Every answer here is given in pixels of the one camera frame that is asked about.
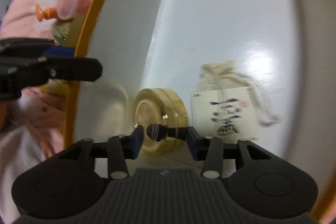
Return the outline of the orange cardboard box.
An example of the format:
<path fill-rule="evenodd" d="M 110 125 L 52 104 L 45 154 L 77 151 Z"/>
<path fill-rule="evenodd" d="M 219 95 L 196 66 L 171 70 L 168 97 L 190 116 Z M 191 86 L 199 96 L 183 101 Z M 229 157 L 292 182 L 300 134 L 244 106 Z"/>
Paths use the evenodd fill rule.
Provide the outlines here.
<path fill-rule="evenodd" d="M 201 66 L 233 61 L 280 117 L 257 130 L 258 145 L 326 192 L 335 170 L 335 0 L 94 0 L 77 49 L 103 71 L 71 84 L 65 145 L 128 133 L 142 88 L 171 88 L 190 110 Z"/>

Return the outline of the green printed packet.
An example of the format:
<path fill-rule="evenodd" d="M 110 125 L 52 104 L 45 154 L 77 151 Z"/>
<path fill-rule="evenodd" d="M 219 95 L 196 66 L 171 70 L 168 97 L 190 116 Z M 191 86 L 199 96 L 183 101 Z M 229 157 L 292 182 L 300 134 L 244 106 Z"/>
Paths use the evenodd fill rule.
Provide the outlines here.
<path fill-rule="evenodd" d="M 85 16 L 75 15 L 68 20 L 57 20 L 52 24 L 51 33 L 58 44 L 67 48 L 76 48 Z"/>

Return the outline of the white card with calligraphy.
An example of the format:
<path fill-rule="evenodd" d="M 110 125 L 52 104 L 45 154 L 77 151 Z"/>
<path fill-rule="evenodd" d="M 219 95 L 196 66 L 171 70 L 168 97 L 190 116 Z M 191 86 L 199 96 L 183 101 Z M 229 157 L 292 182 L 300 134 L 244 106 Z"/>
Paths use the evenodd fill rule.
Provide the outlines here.
<path fill-rule="evenodd" d="M 249 91 L 241 87 L 192 94 L 192 126 L 202 137 L 220 138 L 225 143 L 257 141 L 260 126 Z"/>

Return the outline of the pink bottle with orange cap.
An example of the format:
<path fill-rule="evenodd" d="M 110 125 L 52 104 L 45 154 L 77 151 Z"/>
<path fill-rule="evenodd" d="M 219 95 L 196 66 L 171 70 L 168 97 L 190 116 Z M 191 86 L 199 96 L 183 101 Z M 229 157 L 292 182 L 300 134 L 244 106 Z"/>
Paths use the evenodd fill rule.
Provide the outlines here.
<path fill-rule="evenodd" d="M 85 15 L 91 5 L 92 0 L 53 0 L 54 4 L 50 7 L 42 8 L 38 3 L 35 4 L 36 19 L 42 20 L 68 20 L 77 14 Z"/>

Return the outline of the pink bed quilt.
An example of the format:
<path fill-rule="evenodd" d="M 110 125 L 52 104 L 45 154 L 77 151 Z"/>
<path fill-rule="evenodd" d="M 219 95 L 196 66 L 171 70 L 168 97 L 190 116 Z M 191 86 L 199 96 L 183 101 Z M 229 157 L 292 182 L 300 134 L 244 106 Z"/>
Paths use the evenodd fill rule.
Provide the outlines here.
<path fill-rule="evenodd" d="M 53 21 L 36 19 L 37 1 L 12 0 L 1 38 L 53 38 Z M 20 216 L 11 196 L 15 179 L 63 149 L 64 100 L 30 87 L 18 100 L 1 101 L 1 223 L 13 223 Z"/>

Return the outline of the cream drawstring pouch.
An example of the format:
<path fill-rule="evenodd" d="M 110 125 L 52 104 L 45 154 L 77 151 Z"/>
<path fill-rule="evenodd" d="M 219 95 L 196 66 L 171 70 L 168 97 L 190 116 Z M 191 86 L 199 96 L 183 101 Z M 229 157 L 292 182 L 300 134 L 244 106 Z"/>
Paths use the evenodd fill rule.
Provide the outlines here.
<path fill-rule="evenodd" d="M 266 89 L 256 78 L 236 72 L 233 61 L 201 66 L 197 92 L 217 90 L 219 98 L 223 100 L 227 96 L 226 90 L 233 88 L 248 89 L 252 105 L 256 109 L 256 119 L 259 125 L 270 127 L 280 123 L 281 118 L 274 113 Z"/>

